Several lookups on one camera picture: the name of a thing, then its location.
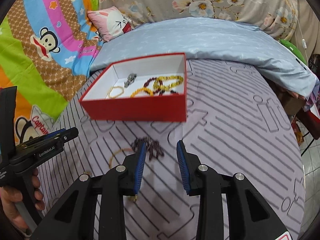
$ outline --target red box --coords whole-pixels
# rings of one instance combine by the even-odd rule
[[[137,74],[135,82],[124,88],[124,94],[108,98],[112,86],[124,87],[129,74]],[[149,78],[180,75],[183,83],[173,90],[149,96],[141,92],[134,98],[130,95],[142,88]],[[169,85],[176,80],[168,80]],[[149,88],[153,90],[153,81]],[[111,95],[121,92],[114,89]],[[94,120],[185,122],[187,120],[187,66],[184,53],[172,53],[138,57],[110,64],[86,90],[79,100],[82,107]]]

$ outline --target jewelry box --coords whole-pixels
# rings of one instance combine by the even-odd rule
[[[79,102],[94,120],[185,122],[186,56],[171,53],[114,62]]]

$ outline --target black device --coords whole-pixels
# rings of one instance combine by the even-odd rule
[[[18,146],[14,141],[14,111],[17,87],[0,90],[0,187],[9,185],[21,191],[23,200],[16,207],[31,231],[43,218],[35,208],[32,171],[63,151],[66,142],[76,138],[78,129],[61,129]]]
[[[223,240],[221,194],[227,198],[230,240],[291,239],[280,218],[242,173],[217,173],[188,153],[182,140],[177,143],[177,157],[187,195],[200,195],[196,240]]]
[[[30,240],[93,240],[97,195],[101,195],[99,239],[126,240],[123,196],[138,193],[146,157],[145,143],[105,175],[81,175],[44,217]],[[196,240],[223,240],[222,196],[226,194],[230,240],[291,240],[267,201],[241,173],[227,176],[201,164],[177,143],[183,187],[200,195]]]
[[[106,174],[82,174],[65,191],[33,232],[30,240],[92,240],[98,195],[99,239],[126,240],[123,196],[137,195],[146,159],[146,144]]]

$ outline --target finger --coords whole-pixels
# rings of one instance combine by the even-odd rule
[[[4,186],[1,188],[1,199],[11,202],[19,202],[22,201],[22,194],[19,190],[13,187]]]
[[[35,198],[36,198],[36,200],[42,200],[43,199],[43,194],[39,189],[35,190]]]
[[[44,205],[44,202],[42,200],[36,202],[36,209],[37,210],[42,211],[42,210],[44,210],[44,208],[45,208],[45,205]]]
[[[19,229],[27,229],[28,226],[19,214],[17,208],[15,207],[14,203],[10,200],[8,200],[7,197],[3,197],[1,195],[1,201],[2,201],[2,207],[4,214],[7,216],[7,218]]]
[[[31,180],[32,180],[32,184],[33,184],[33,186],[35,188],[39,188],[40,187],[40,185],[41,185],[40,184],[40,180],[39,180],[39,178],[37,176],[32,176]]]
[[[35,168],[35,169],[33,170],[33,172],[32,172],[32,175],[38,176],[38,174],[39,174],[39,170],[38,170],[37,168]]]

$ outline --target tiled floor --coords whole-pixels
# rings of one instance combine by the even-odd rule
[[[302,128],[302,134],[308,132],[301,123],[299,126]],[[310,134],[305,136],[305,142],[300,146],[301,153],[312,139]],[[306,202],[300,235],[307,230],[320,209],[320,139],[311,144],[302,156],[302,162],[306,176]]]

